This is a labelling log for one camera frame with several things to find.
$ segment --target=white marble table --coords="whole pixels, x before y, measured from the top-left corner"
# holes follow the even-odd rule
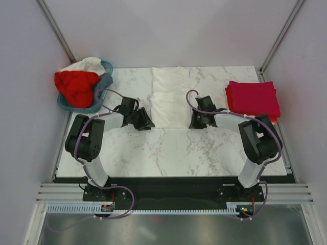
[[[253,66],[191,67],[190,78],[200,95],[210,95],[217,108],[226,108],[225,87],[230,80],[258,82]],[[111,89],[140,99],[151,114],[151,68],[114,69]],[[121,98],[107,93],[105,105],[114,108]],[[152,129],[138,132],[133,125],[103,135],[100,159],[111,177],[236,176],[246,155],[239,134],[220,128],[205,130]],[[57,176],[82,177],[81,165],[63,150]],[[268,165],[263,175],[286,175],[284,162]]]

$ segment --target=plastic basket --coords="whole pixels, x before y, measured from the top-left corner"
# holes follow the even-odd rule
[[[107,61],[101,61],[101,65],[106,70],[106,73],[100,76],[101,79],[96,85],[94,91],[97,91],[98,89],[107,88],[112,84],[112,76],[111,76],[113,70],[112,65]],[[107,91],[102,91],[98,94],[98,98],[100,102],[104,101],[106,92]],[[59,93],[57,98],[57,103],[62,109],[66,111],[83,113],[83,114],[95,113],[99,111],[101,108],[101,105],[96,101],[96,99],[93,100],[93,104],[88,108],[74,108],[68,103],[68,101],[66,100],[65,96],[62,93]]]

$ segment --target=red towel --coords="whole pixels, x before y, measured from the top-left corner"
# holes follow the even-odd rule
[[[100,77],[89,71],[62,71],[55,73],[55,85],[65,96],[68,103],[75,108],[87,108],[93,103],[92,88]]]
[[[266,114],[274,122],[281,116],[276,90],[272,82],[237,83],[230,81],[225,90],[230,111],[255,116]]]

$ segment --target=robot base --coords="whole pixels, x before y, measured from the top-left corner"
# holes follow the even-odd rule
[[[222,203],[245,202],[251,203],[252,197],[256,202],[264,201],[264,194],[260,185],[251,188],[244,188],[241,184],[221,185],[217,188],[219,200]]]
[[[108,178],[107,183],[104,187],[110,186],[110,179]],[[91,184],[87,184],[84,189],[83,201],[85,202],[111,202],[112,194],[114,189],[111,190],[101,190]]]

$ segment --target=white cloth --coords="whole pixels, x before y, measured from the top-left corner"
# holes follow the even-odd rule
[[[152,68],[152,73],[151,118],[156,128],[188,129],[192,114],[185,96],[196,85],[189,70]]]
[[[88,57],[79,62],[71,64],[66,68],[61,69],[60,71],[64,70],[83,70],[83,71],[90,71],[95,72],[99,76],[106,72],[106,70],[101,65],[101,60],[97,57]]]

